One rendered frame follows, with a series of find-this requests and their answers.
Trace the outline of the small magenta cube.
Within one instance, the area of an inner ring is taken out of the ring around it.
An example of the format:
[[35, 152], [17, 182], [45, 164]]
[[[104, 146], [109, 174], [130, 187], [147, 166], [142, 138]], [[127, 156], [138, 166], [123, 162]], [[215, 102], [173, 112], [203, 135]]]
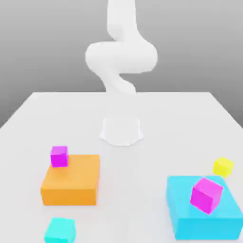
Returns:
[[69, 154], [67, 146], [53, 146], [51, 149], [51, 164], [53, 168], [68, 167]]

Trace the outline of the small yellow cube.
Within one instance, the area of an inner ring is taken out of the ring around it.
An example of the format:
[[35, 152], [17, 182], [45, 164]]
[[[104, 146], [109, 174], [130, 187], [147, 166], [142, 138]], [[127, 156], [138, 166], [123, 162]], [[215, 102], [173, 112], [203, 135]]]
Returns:
[[233, 165], [231, 160], [220, 157], [214, 162], [213, 173], [227, 178], [232, 173]]

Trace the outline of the small pink cube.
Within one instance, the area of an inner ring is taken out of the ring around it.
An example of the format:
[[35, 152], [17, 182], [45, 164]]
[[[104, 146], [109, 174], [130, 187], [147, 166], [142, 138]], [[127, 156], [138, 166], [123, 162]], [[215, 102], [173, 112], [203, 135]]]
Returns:
[[219, 205], [223, 190], [222, 185], [203, 177], [192, 187], [190, 203], [209, 215]]

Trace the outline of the small turquoise cube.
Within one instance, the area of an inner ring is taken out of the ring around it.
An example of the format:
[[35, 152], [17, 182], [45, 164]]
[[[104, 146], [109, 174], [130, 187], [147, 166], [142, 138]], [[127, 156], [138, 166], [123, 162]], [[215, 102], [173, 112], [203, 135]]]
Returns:
[[45, 243], [74, 243], [75, 238], [75, 221], [66, 218], [52, 218], [44, 236]]

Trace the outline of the large orange box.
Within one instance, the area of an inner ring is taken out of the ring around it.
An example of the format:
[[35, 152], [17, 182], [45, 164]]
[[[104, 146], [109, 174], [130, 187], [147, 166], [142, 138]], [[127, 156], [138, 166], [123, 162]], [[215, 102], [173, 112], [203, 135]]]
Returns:
[[100, 179], [100, 156], [74, 154], [68, 167], [49, 167], [41, 185], [45, 206], [94, 206]]

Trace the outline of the large cyan box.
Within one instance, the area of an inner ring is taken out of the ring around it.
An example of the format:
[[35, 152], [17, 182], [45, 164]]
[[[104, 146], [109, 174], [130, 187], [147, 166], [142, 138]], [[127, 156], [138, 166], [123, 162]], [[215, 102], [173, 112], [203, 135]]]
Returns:
[[206, 178], [223, 186], [219, 205], [211, 214], [191, 205], [192, 187], [201, 176], [168, 176], [166, 200], [176, 240], [237, 240], [243, 227], [243, 212], [224, 179]]

